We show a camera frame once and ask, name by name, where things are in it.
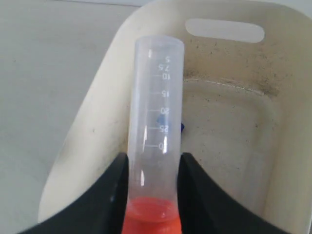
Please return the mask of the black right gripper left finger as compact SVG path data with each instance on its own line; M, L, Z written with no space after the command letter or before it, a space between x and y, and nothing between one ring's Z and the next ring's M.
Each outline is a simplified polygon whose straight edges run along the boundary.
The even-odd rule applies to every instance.
M97 181L73 203L26 234L120 234L129 181L129 159L119 153Z

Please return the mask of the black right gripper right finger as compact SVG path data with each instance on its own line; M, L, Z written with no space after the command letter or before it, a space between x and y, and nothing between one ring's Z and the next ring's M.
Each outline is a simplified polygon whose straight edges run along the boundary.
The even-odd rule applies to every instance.
M184 234L275 234L277 228L247 210L183 153L177 178L178 210Z

